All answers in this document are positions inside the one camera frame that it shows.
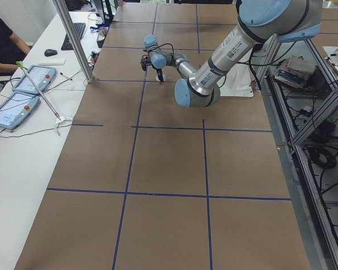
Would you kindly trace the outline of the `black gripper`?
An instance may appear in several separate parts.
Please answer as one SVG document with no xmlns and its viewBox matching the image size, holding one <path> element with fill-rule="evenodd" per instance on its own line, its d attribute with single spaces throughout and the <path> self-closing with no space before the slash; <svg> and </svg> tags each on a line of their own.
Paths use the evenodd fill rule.
<svg viewBox="0 0 338 270">
<path fill-rule="evenodd" d="M 161 77 L 163 75 L 162 69 L 156 69 L 155 71 L 156 71 L 156 74 L 157 74 L 156 76 Z"/>
</svg>

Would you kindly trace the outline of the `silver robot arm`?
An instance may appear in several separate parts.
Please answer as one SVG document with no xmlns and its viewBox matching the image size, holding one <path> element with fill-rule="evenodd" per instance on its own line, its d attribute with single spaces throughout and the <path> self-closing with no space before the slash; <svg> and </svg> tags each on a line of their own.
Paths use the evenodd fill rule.
<svg viewBox="0 0 338 270">
<path fill-rule="evenodd" d="M 154 35 L 144 38 L 146 55 L 141 67 L 152 66 L 163 80 L 162 68 L 174 67 L 179 74 L 175 100 L 182 107 L 209 107 L 220 98 L 218 81 L 256 44 L 273 34 L 277 42 L 297 42 L 315 37 L 321 27 L 321 1 L 242 1 L 237 26 L 209 59 L 196 70 L 186 56 L 160 49 Z"/>
</svg>

